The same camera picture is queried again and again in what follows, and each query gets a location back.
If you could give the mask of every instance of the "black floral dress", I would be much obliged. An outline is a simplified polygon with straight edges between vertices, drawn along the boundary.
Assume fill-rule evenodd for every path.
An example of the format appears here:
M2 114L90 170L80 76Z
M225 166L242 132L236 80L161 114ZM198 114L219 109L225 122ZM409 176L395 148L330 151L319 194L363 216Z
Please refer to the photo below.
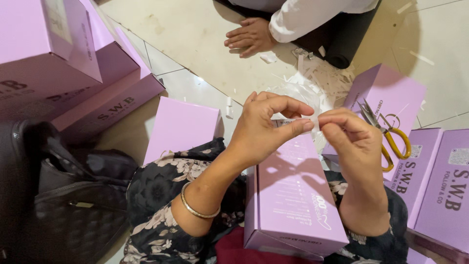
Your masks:
M230 185L221 213L204 237L192 237L179 227L171 213L171 201L224 149L223 138L218 138L188 151L170 153L137 170L127 190L129 219L134 229L121 264L216 262L215 243L244 221L245 176L238 176ZM348 184L340 173L326 171L326 177L339 206ZM394 192L386 188L386 193L388 232L379 237L348 232L350 243L326 257L325 263L405 263L407 208Z

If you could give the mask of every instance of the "black handbag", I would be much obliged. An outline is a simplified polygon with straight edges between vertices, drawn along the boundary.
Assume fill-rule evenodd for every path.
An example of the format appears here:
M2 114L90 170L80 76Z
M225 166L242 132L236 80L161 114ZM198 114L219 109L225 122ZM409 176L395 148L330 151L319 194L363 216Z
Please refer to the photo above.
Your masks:
M0 259L95 263L128 229L138 165L118 150L69 150L47 122L0 124Z

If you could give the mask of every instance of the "tile floor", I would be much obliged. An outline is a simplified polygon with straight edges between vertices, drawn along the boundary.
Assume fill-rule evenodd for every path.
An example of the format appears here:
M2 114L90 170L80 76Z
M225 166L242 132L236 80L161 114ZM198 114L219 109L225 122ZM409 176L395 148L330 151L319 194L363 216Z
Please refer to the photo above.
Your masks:
M469 128L469 0L419 0L409 8L411 12L386 54L384 63L428 87L425 98L427 103L423 105L424 110L418 113L414 129ZM228 144L242 106L233 102L234 117L227 118L226 95L134 33L125 28L123 30L141 52L152 72L162 79L167 96L221 109L225 143ZM427 58L433 65L418 59L410 51ZM148 101L105 131L98 147L120 149L142 164L158 103L158 98ZM136 131L145 134L147 138L142 140ZM123 257L121 246L124 240L117 243L99 263L117 264ZM438 256L432 257L437 263L449 263Z

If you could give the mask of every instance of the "bracelet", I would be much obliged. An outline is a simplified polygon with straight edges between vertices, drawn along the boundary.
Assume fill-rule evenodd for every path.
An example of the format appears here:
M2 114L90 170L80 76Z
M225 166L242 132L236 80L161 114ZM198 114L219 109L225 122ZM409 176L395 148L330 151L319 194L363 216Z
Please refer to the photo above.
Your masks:
M189 185L191 182L188 182L186 184L184 184L184 186L182 187L182 190L181 190L181 200L182 200L182 203L184 204L184 206L186 207L186 209L193 215L195 215L196 217L200 217L200 218L214 218L215 216L217 216L219 213L220 213L220 210L221 210L221 206L218 208L218 210L214 213L214 214L211 214L211 215L203 215L201 213L198 213L196 212L194 209L192 209L188 204L187 204L187 201L186 201L186 197L184 196L184 191L186 190L186 187L187 185Z

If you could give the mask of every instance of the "red cloth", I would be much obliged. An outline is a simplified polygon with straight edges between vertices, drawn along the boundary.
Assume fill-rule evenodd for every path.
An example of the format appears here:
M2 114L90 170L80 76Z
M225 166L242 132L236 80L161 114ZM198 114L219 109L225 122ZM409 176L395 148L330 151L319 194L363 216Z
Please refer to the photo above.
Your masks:
M223 236L215 245L217 264L319 264L294 256L284 256L270 252L259 252L243 248L244 228L237 227Z

